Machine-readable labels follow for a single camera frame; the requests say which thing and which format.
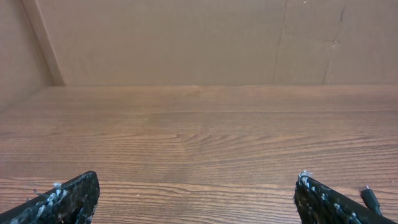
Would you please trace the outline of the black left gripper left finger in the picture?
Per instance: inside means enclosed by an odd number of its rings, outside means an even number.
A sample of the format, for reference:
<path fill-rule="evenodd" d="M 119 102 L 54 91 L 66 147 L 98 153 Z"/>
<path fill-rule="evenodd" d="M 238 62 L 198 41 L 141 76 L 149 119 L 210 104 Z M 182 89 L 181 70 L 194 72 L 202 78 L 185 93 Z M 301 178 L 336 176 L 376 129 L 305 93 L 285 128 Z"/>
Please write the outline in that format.
<path fill-rule="evenodd" d="M 96 172 L 85 172 L 36 198 L 1 214 L 2 224 L 90 224 L 93 220 L 100 185 Z"/>

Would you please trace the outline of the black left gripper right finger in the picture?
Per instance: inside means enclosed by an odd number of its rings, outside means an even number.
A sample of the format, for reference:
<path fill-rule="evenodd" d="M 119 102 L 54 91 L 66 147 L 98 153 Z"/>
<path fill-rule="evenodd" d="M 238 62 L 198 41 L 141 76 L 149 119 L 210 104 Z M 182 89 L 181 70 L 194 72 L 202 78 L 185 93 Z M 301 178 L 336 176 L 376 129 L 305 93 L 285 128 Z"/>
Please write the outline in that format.
<path fill-rule="evenodd" d="M 359 193 L 364 205 L 303 171 L 296 181 L 294 204 L 302 224 L 397 224 L 383 216 L 372 189 L 365 186 Z"/>

